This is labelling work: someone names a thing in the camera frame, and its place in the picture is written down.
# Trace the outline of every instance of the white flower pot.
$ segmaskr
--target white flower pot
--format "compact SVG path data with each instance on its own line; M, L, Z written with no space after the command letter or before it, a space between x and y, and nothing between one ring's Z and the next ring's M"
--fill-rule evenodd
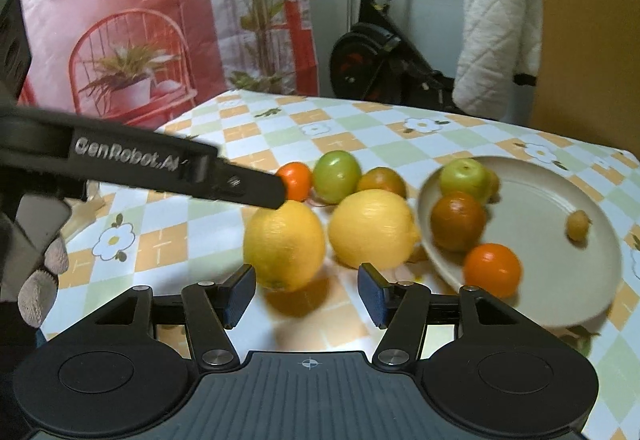
M133 83L111 92L111 110L129 112L135 108L149 104L151 100L151 78Z

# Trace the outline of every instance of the potted plant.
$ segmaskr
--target potted plant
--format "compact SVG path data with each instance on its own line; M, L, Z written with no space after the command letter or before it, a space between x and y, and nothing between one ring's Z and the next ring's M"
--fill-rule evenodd
M112 56L91 61L98 78L80 91L89 90L89 95L96 97L96 105L109 96L108 106L115 104L122 112L144 106L151 99L156 73L178 57L153 45L115 46Z

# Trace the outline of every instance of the tablecloth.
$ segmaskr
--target tablecloth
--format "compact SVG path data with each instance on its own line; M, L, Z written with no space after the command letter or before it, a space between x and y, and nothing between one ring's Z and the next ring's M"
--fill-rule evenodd
M623 282L609 311L578 330L598 334L588 356L600 394L584 432L591 440L638 438L640 168L630 153L461 115L249 91L222 94L160 131L218 144L233 162L268 171L294 160L312 167L325 152L345 149L364 171L380 165L396 170L411 203L428 175L456 157L516 157L569 179L610 218L624 258ZM112 185L101 191L106 205L96 223L68 243L70 268L43 326L49 338L133 285L179 293L197 281L222 281L242 263L244 223L255 208ZM315 211L328 220L326 208ZM450 293L420 248L385 275ZM181 327L163 327L159 335L188 355ZM355 271L329 255L324 276L303 292L283 297L258 288L229 335L241 357L249 350L344 349L370 356L382 331L358 298ZM430 327L423 355L451 339L450 327Z

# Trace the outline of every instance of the plate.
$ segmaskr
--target plate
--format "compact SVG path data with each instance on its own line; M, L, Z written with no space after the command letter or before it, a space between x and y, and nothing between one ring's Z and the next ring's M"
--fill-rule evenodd
M505 300L548 328L568 327L603 312L622 279L620 239L607 216L586 193L546 167L508 157L474 157L501 181L496 203L487 204L481 243L501 243L522 263L518 293ZM418 195L416 210L422 243L436 270L453 289L464 285L464 255L433 243L431 209L439 200L440 169ZM564 233L566 218L582 209L591 219L585 244Z

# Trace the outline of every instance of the silver bolt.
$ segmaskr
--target silver bolt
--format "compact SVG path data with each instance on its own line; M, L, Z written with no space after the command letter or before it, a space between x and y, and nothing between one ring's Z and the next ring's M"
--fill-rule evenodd
M378 354L378 360L387 366L399 366L409 360L409 354L404 350L384 350Z
M227 350L209 350L202 354L203 362L210 366L224 366L234 359L234 354Z

